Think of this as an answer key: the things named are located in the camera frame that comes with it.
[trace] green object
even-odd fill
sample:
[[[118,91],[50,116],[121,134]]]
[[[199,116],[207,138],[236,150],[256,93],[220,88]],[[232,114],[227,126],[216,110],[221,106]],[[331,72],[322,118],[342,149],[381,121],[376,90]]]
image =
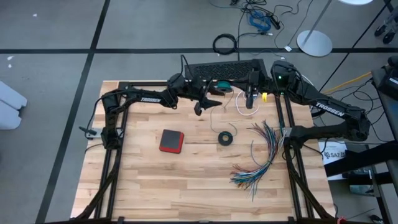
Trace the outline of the green object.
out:
[[[231,93],[232,92],[231,85],[226,81],[219,81],[217,83],[216,89],[222,93]]]

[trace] white cable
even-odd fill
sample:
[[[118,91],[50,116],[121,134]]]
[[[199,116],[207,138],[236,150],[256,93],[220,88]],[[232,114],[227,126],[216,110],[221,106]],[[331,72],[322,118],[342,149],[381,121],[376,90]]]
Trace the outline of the white cable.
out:
[[[308,81],[309,82],[309,84],[311,84],[311,85],[313,85],[313,83],[307,78],[307,77],[305,77],[304,75],[301,75],[301,76],[303,76],[303,78],[305,78],[306,79],[306,81]]]
[[[239,112],[241,115],[243,115],[243,116],[250,116],[250,115],[253,115],[253,114],[257,113],[257,111],[259,111],[260,106],[257,106],[257,109],[256,109],[254,112],[249,113],[249,114],[244,114],[244,113],[241,112],[241,110],[239,110],[238,98],[239,98],[239,96],[241,95],[241,93],[243,93],[243,91],[241,91],[241,92],[236,96],[236,98],[235,98],[235,106],[236,106],[236,109],[238,110],[238,112]]]
[[[312,83],[307,77],[305,77],[304,75],[301,75],[301,76],[303,76],[303,78],[306,79],[306,81],[308,81],[309,84],[311,84],[312,86],[314,86],[313,83]]]

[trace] wooden tabletop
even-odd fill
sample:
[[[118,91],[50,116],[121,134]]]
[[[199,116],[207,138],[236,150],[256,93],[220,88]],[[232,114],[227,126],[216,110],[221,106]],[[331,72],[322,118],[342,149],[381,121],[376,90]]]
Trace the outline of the wooden tabletop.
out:
[[[116,89],[118,83],[104,82],[101,95]],[[134,103],[130,107],[114,203],[114,220],[124,216],[126,220],[148,221],[286,221],[288,216],[295,216],[282,150],[260,180],[253,201],[248,197],[249,190],[239,189],[229,181],[234,164],[248,169],[256,168],[250,153],[252,141],[254,158],[261,163],[267,160],[268,149],[264,138],[247,128],[254,123],[261,124],[263,120],[269,126],[279,128],[273,95],[268,96],[267,103],[261,99],[254,102],[253,108],[259,106],[256,114],[242,116],[235,106],[235,97],[239,92],[238,89],[234,90],[225,110],[219,106],[214,108],[212,114],[211,109],[208,109],[201,116],[197,116],[193,110],[195,102],[186,99],[179,99],[176,110],[152,103]],[[209,98],[222,101],[225,105],[231,94],[225,97],[209,95]],[[285,103],[281,100],[285,123],[288,124]],[[238,105],[243,113],[252,112],[245,108],[242,96],[238,98]],[[307,106],[292,103],[292,109],[296,125],[313,126]],[[234,129],[228,123],[238,129],[230,146],[218,144],[218,133],[210,129],[210,115],[215,131],[234,134]],[[102,128],[104,125],[104,109],[99,103],[93,127]],[[185,134],[180,154],[159,151],[163,129]],[[89,141],[88,146],[100,142],[100,139],[95,139]],[[306,144],[319,149],[315,140]],[[102,146],[93,147],[86,153],[71,217],[82,212],[98,190],[104,155]],[[302,157],[310,190],[326,210],[334,215],[335,209],[321,155],[303,147]],[[299,194],[302,212],[307,214],[301,191]],[[107,201],[106,195],[103,215]]]

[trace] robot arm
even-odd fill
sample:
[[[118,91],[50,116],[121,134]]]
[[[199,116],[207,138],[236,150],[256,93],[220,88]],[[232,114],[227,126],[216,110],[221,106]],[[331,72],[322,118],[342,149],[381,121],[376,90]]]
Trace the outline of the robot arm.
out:
[[[296,146],[302,147],[309,139],[345,138],[351,141],[367,139],[370,122],[365,115],[365,110],[320,93],[314,86],[302,80],[300,72],[291,63],[274,62],[271,68],[272,78],[262,71],[260,60],[253,60],[252,67],[253,70],[244,78],[219,80],[244,91],[247,108],[252,108],[253,99],[258,94],[272,93],[276,96],[286,94],[294,103],[312,105],[344,119],[341,124],[325,127],[291,127],[288,130],[288,137]],[[196,115],[200,116],[202,109],[221,105],[219,101],[209,100],[206,97],[207,93],[224,95],[228,92],[224,87],[218,88],[214,85],[212,79],[203,80],[202,77],[193,77],[189,81],[179,73],[172,76],[167,83],[164,91],[140,90],[128,86],[124,90],[114,90],[101,97],[106,117],[106,126],[103,128],[101,137],[106,149],[120,148],[120,138],[116,131],[117,116],[135,102],[158,103],[164,107],[176,109],[179,97],[188,98],[197,101],[194,110]],[[121,95],[126,96],[123,104],[118,101],[118,96]]]
[[[202,109],[221,105],[222,102],[209,100],[207,93],[223,95],[215,91],[212,80],[204,82],[200,77],[192,81],[186,80],[181,74],[175,74],[168,80],[168,86],[164,91],[149,91],[127,86],[123,90],[113,90],[105,93],[102,103],[105,110],[105,127],[101,132],[101,138],[105,149],[119,149],[121,147],[120,136],[116,131],[118,114],[125,111],[136,102],[158,103],[164,107],[177,109],[178,98],[188,98],[198,101],[195,105],[195,113],[200,116]],[[120,96],[125,96],[124,103],[120,104]]]

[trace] small yellow object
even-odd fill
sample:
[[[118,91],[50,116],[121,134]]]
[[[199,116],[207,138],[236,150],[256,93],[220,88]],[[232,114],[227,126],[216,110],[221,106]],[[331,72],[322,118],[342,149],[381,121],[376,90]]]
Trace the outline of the small yellow object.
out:
[[[267,93],[262,94],[262,101],[265,103],[267,102]]]

